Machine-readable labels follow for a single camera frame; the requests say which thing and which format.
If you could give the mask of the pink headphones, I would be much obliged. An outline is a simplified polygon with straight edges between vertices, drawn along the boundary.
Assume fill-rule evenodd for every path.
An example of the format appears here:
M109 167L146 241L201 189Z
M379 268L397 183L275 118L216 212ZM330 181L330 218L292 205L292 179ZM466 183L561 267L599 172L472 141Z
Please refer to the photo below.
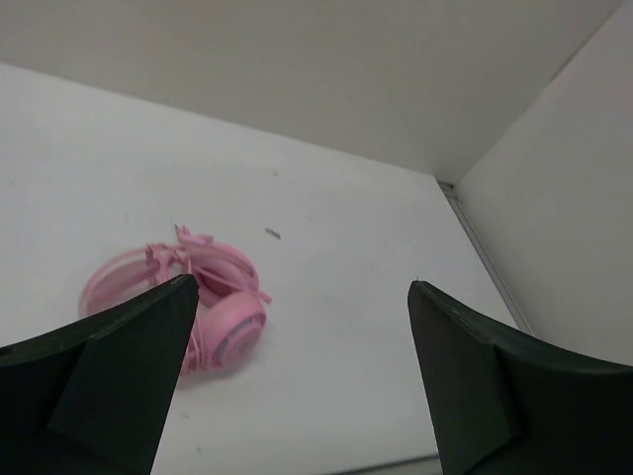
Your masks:
M210 235L175 228L177 241L124 252L98 269L78 301L79 316L113 308L179 274L198 285L198 310L180 374L225 371L238 366L259 341L271 298L260 289L248 257Z

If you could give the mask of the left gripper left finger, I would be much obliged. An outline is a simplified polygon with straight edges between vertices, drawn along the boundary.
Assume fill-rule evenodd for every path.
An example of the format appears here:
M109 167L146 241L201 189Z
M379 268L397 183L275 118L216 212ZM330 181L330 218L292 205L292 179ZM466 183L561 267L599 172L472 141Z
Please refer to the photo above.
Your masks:
M197 305L180 275L2 347L2 473L150 473Z

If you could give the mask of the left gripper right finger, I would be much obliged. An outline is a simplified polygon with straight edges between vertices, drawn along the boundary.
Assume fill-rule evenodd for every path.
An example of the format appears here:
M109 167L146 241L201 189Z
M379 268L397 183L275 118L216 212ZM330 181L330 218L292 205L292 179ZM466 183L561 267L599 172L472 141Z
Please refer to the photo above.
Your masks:
M445 474L629 474L632 369L484 316L428 282L407 304Z

